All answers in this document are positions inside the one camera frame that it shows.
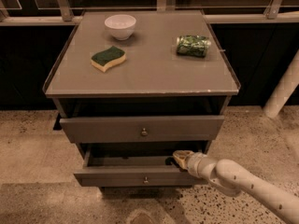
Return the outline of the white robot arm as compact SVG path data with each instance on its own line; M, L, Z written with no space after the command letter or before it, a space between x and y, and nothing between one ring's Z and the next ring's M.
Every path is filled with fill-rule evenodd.
M246 192L287 224L299 224L299 198L253 175L232 160L215 160L202 152L177 150L176 163L196 178L205 179L227 196Z

